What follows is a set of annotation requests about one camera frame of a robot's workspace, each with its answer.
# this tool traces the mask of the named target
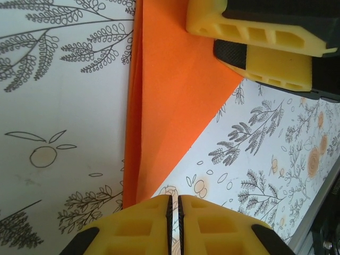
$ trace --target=folded orange paper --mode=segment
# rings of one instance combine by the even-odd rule
[[[185,30],[188,0],[138,0],[130,73],[123,206],[150,198],[242,77]]]

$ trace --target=branch drawing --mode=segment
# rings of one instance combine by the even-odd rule
[[[338,135],[334,136],[331,140],[331,144],[328,146],[327,154],[331,157],[334,153],[339,154],[340,152],[340,131],[338,131]]]
[[[263,89],[262,89],[262,85],[258,84],[258,90],[259,90],[259,96],[263,96]]]
[[[241,151],[240,145],[248,140],[248,146],[245,151],[250,150],[250,154],[259,151],[266,135],[272,136],[276,128],[280,125],[282,117],[284,115],[284,110],[282,109],[283,101],[278,105],[277,108],[272,109],[272,103],[270,101],[262,101],[262,106],[254,108],[250,113],[253,114],[249,119],[248,123],[250,126],[244,122],[240,124],[233,125],[234,129],[229,133],[229,141],[221,141],[217,143],[219,146],[223,146],[226,149],[219,147],[216,150],[210,152],[208,155],[212,156],[211,161],[214,165],[223,162],[225,166],[232,165],[238,158]],[[259,127],[252,131],[251,126],[261,123]]]
[[[298,220],[298,218],[300,216],[300,210],[301,210],[304,202],[305,202],[305,200],[303,198],[300,198],[299,200],[296,199],[294,205],[290,206],[291,213],[289,214],[289,216],[293,217],[289,221],[291,227],[295,226],[295,223],[296,223],[296,221]]]
[[[35,142],[47,143],[48,146],[39,146],[38,148],[34,149],[29,157],[32,166],[36,168],[45,168],[54,163],[58,156],[57,150],[69,150],[77,148],[77,146],[73,144],[61,144],[56,147],[51,145],[52,143],[56,142],[65,132],[66,130],[56,133],[48,141],[40,136],[28,132],[15,131],[6,133],[5,135]]]
[[[239,211],[247,214],[255,209],[253,216],[257,217],[261,214],[260,219],[273,227],[278,205],[286,197],[280,198],[278,189],[271,183],[266,184],[267,180],[263,171],[259,171],[259,175],[257,175],[250,169],[246,175],[248,180],[241,182],[241,188],[244,190],[237,194],[241,203]]]
[[[59,230],[62,234],[65,231],[68,234],[71,233],[75,227],[79,231],[85,225],[103,216],[100,211],[101,207],[122,194],[123,192],[119,192],[112,195],[112,189],[108,185],[100,187],[97,193],[91,191],[81,194],[77,191],[66,200],[67,209],[58,212]],[[117,199],[116,203],[117,208],[114,213],[122,209],[122,200]]]
[[[243,90],[243,81],[241,81],[241,83],[239,84],[239,86],[235,89],[235,91],[233,92],[233,96],[235,97],[235,103],[239,104],[239,105],[243,105],[244,104],[244,90]]]
[[[289,241],[291,240],[292,238],[292,234],[291,234],[291,230],[290,229],[287,229],[286,231],[282,232],[281,233],[281,239],[286,243],[288,244]]]
[[[1,246],[9,244],[9,247],[17,247],[18,249],[26,247],[31,249],[43,242],[36,232],[32,232],[32,226],[28,222],[28,216],[25,212],[26,209],[39,202],[41,200],[0,220]]]
[[[219,122],[219,119],[222,117],[222,115],[224,113],[226,113],[225,111],[225,105],[226,105],[226,102],[224,103],[224,105],[221,107],[221,109],[218,111],[218,113],[216,114],[216,122],[218,123]]]
[[[300,155],[301,151],[303,150],[302,141],[299,142],[296,146],[290,146],[290,150],[288,152],[290,156],[291,161],[291,167],[286,172],[286,177],[281,175],[279,178],[284,178],[284,180],[287,182],[287,187],[291,187],[291,181],[293,179],[298,181],[298,184],[296,187],[291,187],[291,189],[288,191],[290,198],[289,204],[292,202],[294,195],[297,192],[301,192],[306,199],[310,199],[310,197],[307,195],[307,188],[306,188],[306,181],[302,180],[302,177],[300,177],[301,172],[305,170],[306,167],[306,155]]]
[[[304,126],[306,127],[306,132],[308,132],[311,122],[317,120],[320,101],[317,101],[313,106],[308,106],[307,103],[302,106],[305,110],[305,114],[301,113],[298,115],[298,125],[289,126],[287,128],[286,141],[288,143],[291,143],[293,139],[296,141],[299,138]]]
[[[31,78],[37,81],[46,75],[53,63],[54,53],[58,49],[59,37],[50,34],[56,29],[103,24],[97,32],[90,34],[87,38],[88,42],[75,42],[61,47],[61,50],[70,52],[61,57],[61,60],[91,62],[80,70],[83,73],[99,71],[115,61],[120,55],[115,46],[125,40],[128,45],[121,60],[123,64],[129,63],[132,42],[130,36],[133,30],[126,31],[122,22],[132,22],[133,19],[112,19],[102,15],[100,12],[106,9],[106,5],[99,0],[75,0],[75,2],[79,7],[57,5],[54,4],[54,0],[12,0],[0,3],[0,9],[33,11],[34,13],[25,15],[28,21],[49,25],[47,28],[0,37],[0,82],[11,80],[4,89],[6,92],[18,89]],[[127,12],[134,15],[135,0],[115,0],[114,2],[126,6]],[[81,19],[85,13],[96,16],[98,21],[82,22]],[[94,49],[99,43],[109,43],[109,45],[99,45],[97,49]],[[6,57],[7,53],[20,49],[27,50],[23,51],[19,60],[14,61],[11,57]]]

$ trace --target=patterned paper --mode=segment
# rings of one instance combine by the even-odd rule
[[[155,195],[206,199],[265,221],[288,243],[339,154],[339,104],[244,80]],[[175,255],[178,240],[174,218]]]
[[[122,208],[135,0],[0,0],[0,254]]]

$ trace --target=foam padding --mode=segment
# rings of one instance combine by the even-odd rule
[[[250,80],[292,91],[312,89],[311,56],[223,40],[215,41],[214,55],[230,69]]]
[[[159,195],[87,225],[61,254],[170,255],[172,212],[172,196]],[[99,232],[88,237],[88,230]]]
[[[338,0],[190,0],[186,29],[235,43],[335,56],[340,53],[339,5]]]
[[[190,195],[181,195],[178,200],[180,222],[184,224],[184,232],[181,233],[182,255],[293,254],[276,233],[258,219]],[[254,225],[264,227],[265,231],[254,231]],[[267,249],[259,240],[257,235],[262,238],[263,233],[269,235],[262,241],[266,246],[267,241],[273,241],[272,244],[278,247],[276,251]]]

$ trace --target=fern drawing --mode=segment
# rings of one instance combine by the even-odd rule
[[[135,0],[74,1],[76,6],[58,5],[54,0],[11,0],[0,3],[0,9],[22,10],[26,12],[25,18],[29,22],[48,25],[46,28],[0,37],[0,82],[8,82],[4,91],[12,92],[30,79],[37,81],[43,78],[60,47],[55,31],[71,26],[98,24],[100,27],[88,35],[87,42],[62,46],[61,50],[67,54],[62,56],[61,60],[87,62],[80,70],[82,73],[99,71],[116,61],[119,56],[122,64],[129,64],[133,30],[127,30],[126,23],[133,21]],[[125,6],[126,12],[132,16],[131,19],[113,19],[103,15],[106,4]],[[85,14],[95,16],[97,21],[85,21]],[[116,49],[116,45],[124,41],[127,46],[121,53]],[[10,54],[19,50],[19,59]]]
[[[246,141],[248,141],[248,145],[245,151],[250,151],[251,154],[256,155],[265,137],[267,135],[272,136],[276,128],[280,125],[284,115],[282,103],[283,102],[275,109],[272,109],[272,103],[264,100],[262,101],[262,106],[256,107],[250,112],[252,114],[248,121],[250,125],[244,122],[233,125],[232,128],[234,130],[228,134],[229,141],[217,143],[217,145],[221,147],[208,154],[212,156],[211,161],[214,165],[220,162],[223,162],[225,166],[232,165],[241,152],[240,146],[246,143]],[[251,127],[256,124],[260,125],[252,131]]]
[[[267,184],[263,171],[257,175],[253,170],[247,172],[248,180],[241,182],[241,192],[237,194],[239,212],[260,218],[274,227],[278,205],[286,198],[280,197],[278,189],[271,183]]]
[[[26,209],[39,202],[41,202],[41,200],[0,220],[1,246],[8,245],[9,247],[16,247],[18,249],[31,249],[43,242],[38,234],[32,231],[33,228],[28,222],[28,216],[25,212]]]
[[[313,106],[308,104],[303,105],[305,114],[299,114],[297,117],[298,124],[289,126],[286,132],[286,141],[291,143],[296,141],[302,133],[304,127],[306,132],[309,131],[312,121],[316,122],[318,117],[318,110],[320,107],[320,101],[317,101]]]
[[[294,195],[298,192],[301,192],[306,199],[310,199],[310,197],[307,195],[307,187],[306,187],[306,180],[302,180],[302,177],[300,176],[301,173],[305,170],[306,167],[306,155],[301,155],[301,151],[303,150],[302,141],[297,143],[296,146],[290,146],[289,150],[289,156],[291,161],[291,167],[286,172],[286,177],[280,176],[279,178],[284,178],[284,180],[287,182],[287,187],[291,187],[289,189],[289,204],[291,204]],[[291,182],[292,180],[297,180],[297,186],[293,187]]]
[[[67,209],[58,212],[59,230],[62,234],[65,232],[69,234],[75,228],[79,231],[85,225],[102,217],[101,207],[113,199],[116,199],[117,205],[113,212],[121,210],[123,202],[118,197],[122,194],[123,192],[112,194],[112,189],[108,185],[100,187],[98,192],[82,194],[77,191],[66,200]]]

